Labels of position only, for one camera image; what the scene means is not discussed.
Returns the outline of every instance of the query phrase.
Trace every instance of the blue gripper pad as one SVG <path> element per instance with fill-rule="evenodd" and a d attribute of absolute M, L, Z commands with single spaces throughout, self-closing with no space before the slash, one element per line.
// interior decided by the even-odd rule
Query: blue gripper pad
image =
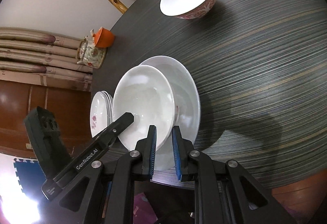
<path fill-rule="evenodd" d="M 172 130 L 172 141 L 173 141 L 176 176 L 177 176 L 177 179 L 180 181 L 182 179 L 182 173 L 181 173 L 181 169 L 180 169 L 179 149 L 178 149 L 176 133 L 175 133 L 174 129 Z"/>
<path fill-rule="evenodd" d="M 151 175 L 151 178 L 154 173 L 154 160 L 156 157 L 156 147 L 157 147 L 157 128 L 154 127 L 152 148 L 151 148 L 151 152 L 150 152 L 150 175 Z"/>

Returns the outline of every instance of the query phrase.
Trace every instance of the stack of plates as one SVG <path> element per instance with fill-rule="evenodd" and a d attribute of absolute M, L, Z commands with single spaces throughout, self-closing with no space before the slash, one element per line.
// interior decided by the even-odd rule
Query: stack of plates
<path fill-rule="evenodd" d="M 106 91 L 95 94 L 90 111 L 92 137 L 112 123 L 112 101 L 112 97 Z"/>
<path fill-rule="evenodd" d="M 179 126 L 183 138 L 194 143 L 200 124 L 201 107 L 197 87 L 191 74 L 179 61 L 168 56 L 151 57 L 143 61 L 140 65 L 143 67 L 147 66 L 149 72 L 146 71 L 143 74 L 138 75 L 131 75 L 130 72 L 127 72 L 121 81 L 124 79 L 124 82 L 127 82 L 131 87 L 127 85 L 128 88 L 116 89 L 113 99 L 105 91 L 95 94 L 92 101 L 90 115 L 92 136 L 95 136 L 105 129 L 112 121 L 117 120 L 125 111 L 131 112 L 134 115 L 134 124 L 139 125 L 131 125 L 119 135 L 119 139 L 129 151 L 134 150 L 136 142 L 148 135 L 148 126 L 145 127 L 143 123 L 141 123 L 141 120 L 146 119 L 149 114 L 154 115 L 153 117 L 164 116 L 162 113 L 167 108 L 167 103 L 164 103 L 161 99 L 151 102 L 151 97 L 147 97 L 145 93 L 146 90 L 135 98 L 132 97 L 133 94 L 128 92 L 129 90 L 133 91 L 133 88 L 137 88 L 138 84 L 140 86 L 138 89 L 141 88 L 141 84 L 149 82 L 151 82 L 150 84 L 155 85 L 155 81 L 151 80 L 148 75 L 150 71 L 157 71 L 157 73 L 159 72 L 159 74 L 161 74 L 162 78 L 166 79 L 173 94 L 172 101 L 176 106 L 175 120 L 173 124 Z M 160 90 L 158 90 L 157 87 L 151 88 L 152 92 L 155 92 L 156 95 L 160 93 Z M 124 103 L 124 98 L 127 98 L 129 95 L 131 96 L 129 101 L 132 103 L 126 105 L 126 103 Z M 158 123 L 151 124 L 156 125 L 157 127 L 160 127 L 161 125 L 159 121 Z M 174 165 L 171 133 L 169 135 L 168 131 L 168 135 L 163 144 L 160 146 L 157 145 L 155 170 L 166 170 L 174 167 Z"/>

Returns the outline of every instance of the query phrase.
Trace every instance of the plate rim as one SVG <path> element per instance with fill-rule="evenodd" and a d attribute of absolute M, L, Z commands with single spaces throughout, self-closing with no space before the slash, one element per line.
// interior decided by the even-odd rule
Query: plate rim
<path fill-rule="evenodd" d="M 102 94 L 104 95 L 105 97 L 105 102 L 106 102 L 106 107 L 107 107 L 107 124 L 110 125 L 110 105 L 109 105 L 109 98 L 107 96 L 107 94 L 105 93 L 105 91 L 101 91 Z"/>
<path fill-rule="evenodd" d="M 107 98 L 107 102 L 108 102 L 108 110 L 109 110 L 109 125 L 113 122 L 113 120 L 112 120 L 112 102 L 111 102 L 111 99 L 112 99 L 112 97 L 111 97 L 111 95 L 107 92 L 107 91 L 105 91 L 105 90 L 103 90 L 103 91 L 101 91 L 103 94 L 105 94 L 105 96 L 106 96 L 106 98 Z"/>
<path fill-rule="evenodd" d="M 197 90 L 197 86 L 194 82 L 194 79 L 191 75 L 191 73 L 188 71 L 188 69 L 180 62 L 178 61 L 177 59 L 173 58 L 173 57 L 170 57 L 170 56 L 166 56 L 166 55 L 156 55 L 156 56 L 152 56 L 150 58 L 147 58 L 146 60 L 144 60 L 142 63 L 140 63 L 140 65 L 142 65 L 144 62 L 150 60 L 150 59 L 153 59 L 153 58 L 163 58 L 163 59 L 168 59 L 170 61 L 173 61 L 174 63 L 177 63 L 179 65 L 182 66 L 182 68 L 184 69 L 184 72 L 188 75 L 188 78 L 191 80 L 191 83 L 193 85 L 193 88 L 194 90 L 196 91 L 196 97 L 197 97 L 197 115 L 198 115 L 198 122 L 197 122 L 197 127 L 196 127 L 196 130 L 197 132 L 199 131 L 199 127 L 200 127 L 200 122 L 201 122 L 201 101 L 200 101 L 200 95 L 199 95 L 199 92 Z"/>
<path fill-rule="evenodd" d="M 94 130 L 93 130 L 92 127 L 91 127 L 91 120 L 92 120 L 92 117 L 91 117 L 91 113 L 92 113 L 92 111 L 91 111 L 91 110 L 92 110 L 92 105 L 93 105 L 93 102 L 94 102 L 94 98 L 95 98 L 95 96 L 96 96 L 98 93 L 102 94 L 104 100 L 106 101 L 106 96 L 105 96 L 101 91 L 98 91 L 97 93 L 95 93 L 94 96 L 93 96 L 93 98 L 92 98 L 91 107 L 90 107 L 90 130 L 91 130 L 91 135 L 92 135 L 92 137 L 95 137 L 96 134 L 93 135 L 93 131 L 94 131 Z"/>

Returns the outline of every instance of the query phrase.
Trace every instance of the brown cabinet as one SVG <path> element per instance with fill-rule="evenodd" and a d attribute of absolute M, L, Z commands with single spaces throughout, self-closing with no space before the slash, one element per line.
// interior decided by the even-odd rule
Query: brown cabinet
<path fill-rule="evenodd" d="M 92 138 L 90 92 L 0 80 L 0 153 L 35 157 L 23 120 L 37 106 L 54 113 L 70 153 Z"/>

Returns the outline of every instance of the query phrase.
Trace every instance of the round table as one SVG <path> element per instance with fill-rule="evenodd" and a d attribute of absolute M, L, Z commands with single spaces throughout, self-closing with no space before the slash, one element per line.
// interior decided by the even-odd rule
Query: round table
<path fill-rule="evenodd" d="M 112 28 L 116 40 L 94 71 L 93 95 L 113 95 L 128 69 L 171 56 L 200 95 L 195 148 L 239 161 L 268 188 L 327 167 L 324 0 L 217 0 L 193 20 L 165 16 L 159 5 L 137 0 Z M 117 140 L 103 160 L 126 151 Z M 174 168 L 156 171 L 153 180 L 192 187 L 177 181 Z"/>

